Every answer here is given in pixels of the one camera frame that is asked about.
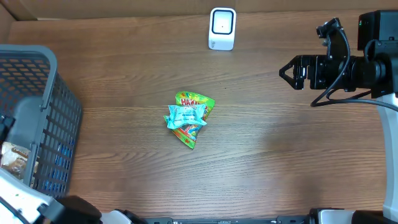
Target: black cable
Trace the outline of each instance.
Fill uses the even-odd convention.
[[[334,81],[334,82],[333,82],[321,95],[319,95],[319,96],[311,103],[311,106],[312,106],[312,107],[321,106],[321,105],[318,104],[318,102],[319,102],[326,94],[328,94],[328,93],[330,92],[330,90],[332,90],[332,89],[335,87],[335,85],[340,81],[340,79],[342,78],[342,76],[343,76],[344,73],[345,73],[345,70],[347,69],[347,66],[348,66],[348,63],[349,63],[349,57],[351,56],[351,52],[350,52],[350,50],[349,50],[349,43],[348,43],[347,37],[344,35],[344,33],[343,33],[343,31],[342,31],[342,28],[337,28],[337,27],[333,27],[333,28],[334,28],[334,30],[336,30],[336,31],[341,35],[341,37],[343,38],[344,43],[345,43],[345,45],[346,45],[346,48],[347,48],[346,63],[344,64],[343,69],[341,70],[341,72],[340,72],[340,74],[338,75],[338,77],[336,78],[336,80],[335,80],[335,81]]]
[[[373,40],[371,40],[371,41],[369,41],[367,44],[366,44],[366,46],[365,46],[365,49],[364,49],[364,51],[363,51],[363,54],[364,54],[364,58],[365,58],[365,62],[366,63],[369,63],[370,61],[369,61],[369,55],[368,55],[368,53],[369,53],[369,49],[371,48],[371,45],[373,44],[373,43],[376,43],[376,42],[380,42],[380,41],[378,41],[378,40],[376,40],[376,39],[373,39]]]
[[[376,106],[383,106],[385,108],[389,108],[389,109],[392,109],[393,111],[398,112],[397,106],[394,106],[394,105],[391,105],[391,104],[385,103],[385,102],[376,101],[376,100],[344,99],[344,100],[330,100],[330,101],[325,101],[325,102],[321,102],[318,104],[319,104],[319,106],[326,106],[326,105],[333,105],[333,104],[338,104],[338,103],[367,103],[367,104],[376,105]]]
[[[332,95],[332,94],[334,94],[334,92],[335,91],[337,91],[338,89],[333,89],[333,90],[331,90],[328,94],[326,94],[326,98],[328,99],[328,100],[337,100],[337,99],[330,99],[330,96]],[[357,95],[355,95],[355,96],[352,96],[352,97],[349,97],[349,98],[345,98],[345,99],[342,99],[342,100],[355,100],[355,99],[359,99],[359,98],[362,98],[362,97],[364,97],[364,96],[368,96],[369,94],[371,94],[372,93],[372,90],[369,90],[369,91],[366,91],[366,92],[363,92],[363,93],[360,93],[360,94],[357,94]]]
[[[12,205],[10,205],[8,202],[6,202],[2,197],[0,197],[0,203],[6,209],[8,209],[15,217],[17,217],[23,224],[29,224],[29,222],[26,220],[26,218],[18,210],[16,210]]]

